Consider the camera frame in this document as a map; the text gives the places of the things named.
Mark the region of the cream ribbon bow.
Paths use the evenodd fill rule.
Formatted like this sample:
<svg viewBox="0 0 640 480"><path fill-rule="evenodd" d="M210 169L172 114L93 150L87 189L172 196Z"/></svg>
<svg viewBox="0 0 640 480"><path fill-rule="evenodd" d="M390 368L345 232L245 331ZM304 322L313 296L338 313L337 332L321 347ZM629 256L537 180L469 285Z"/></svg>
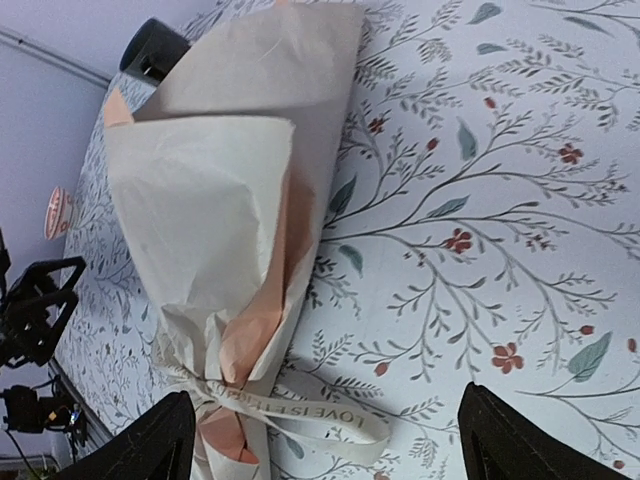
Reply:
<svg viewBox="0 0 640 480"><path fill-rule="evenodd" d="M374 464L391 438L391 429L385 421L360 408L339 403L271 398L236 388L225 382L216 360L206 360L202 368L192 369L186 356L165 338L154 341L151 356L171 385L190 395L201 429L211 427L222 413L249 418L279 431L300 445L362 465ZM278 419L343 428L355 440L344 442L316 437L309 429L285 428L276 423Z"/></svg>

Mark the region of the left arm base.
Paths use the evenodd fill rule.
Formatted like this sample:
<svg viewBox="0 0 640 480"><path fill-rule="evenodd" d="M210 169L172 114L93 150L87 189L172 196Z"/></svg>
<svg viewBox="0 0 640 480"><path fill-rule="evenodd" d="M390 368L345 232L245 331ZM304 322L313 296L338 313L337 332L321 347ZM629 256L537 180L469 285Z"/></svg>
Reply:
<svg viewBox="0 0 640 480"><path fill-rule="evenodd" d="M76 401L54 378L38 387L15 385L1 391L6 408L3 417L11 432L42 434L45 431L68 435L85 446L87 418Z"/></svg>

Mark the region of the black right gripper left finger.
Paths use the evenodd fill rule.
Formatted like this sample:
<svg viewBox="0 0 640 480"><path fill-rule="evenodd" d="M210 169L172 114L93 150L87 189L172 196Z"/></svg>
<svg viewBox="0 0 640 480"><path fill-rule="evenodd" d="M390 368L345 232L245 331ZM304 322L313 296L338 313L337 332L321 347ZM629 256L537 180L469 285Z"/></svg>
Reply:
<svg viewBox="0 0 640 480"><path fill-rule="evenodd" d="M195 412L187 392L172 392L107 444L55 475L61 480L188 480Z"/></svg>

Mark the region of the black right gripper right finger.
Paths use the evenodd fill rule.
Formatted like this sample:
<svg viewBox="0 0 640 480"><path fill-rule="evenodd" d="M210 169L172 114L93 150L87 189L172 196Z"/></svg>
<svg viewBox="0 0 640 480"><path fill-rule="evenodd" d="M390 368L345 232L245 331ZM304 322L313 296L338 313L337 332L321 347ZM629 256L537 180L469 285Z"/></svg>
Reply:
<svg viewBox="0 0 640 480"><path fill-rule="evenodd" d="M556 440L484 386L469 383L458 409L466 475L471 480L622 479Z"/></svg>

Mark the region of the peach wrapping paper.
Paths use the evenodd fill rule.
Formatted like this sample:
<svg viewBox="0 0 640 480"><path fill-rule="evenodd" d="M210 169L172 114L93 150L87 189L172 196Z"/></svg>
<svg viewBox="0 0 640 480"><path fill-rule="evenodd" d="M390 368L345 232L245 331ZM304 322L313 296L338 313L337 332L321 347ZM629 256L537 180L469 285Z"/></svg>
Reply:
<svg viewBox="0 0 640 480"><path fill-rule="evenodd" d="M266 479L268 395L313 269L364 12L287 3L214 26L130 112L104 109L112 203L157 316L151 358L196 411L196 479Z"/></svg>

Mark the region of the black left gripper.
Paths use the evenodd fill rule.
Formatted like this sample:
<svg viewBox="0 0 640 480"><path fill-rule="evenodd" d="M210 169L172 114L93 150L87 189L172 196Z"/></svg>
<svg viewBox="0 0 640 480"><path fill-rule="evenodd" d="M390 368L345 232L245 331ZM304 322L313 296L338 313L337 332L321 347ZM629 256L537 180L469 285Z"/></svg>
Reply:
<svg viewBox="0 0 640 480"><path fill-rule="evenodd" d="M34 262L9 286L11 265L1 237L1 365L10 369L44 366L78 305L75 292L59 291L75 287L86 262L81 256ZM24 304L31 300L33 305L26 308ZM48 308L52 306L58 307L58 315L50 325Z"/></svg>

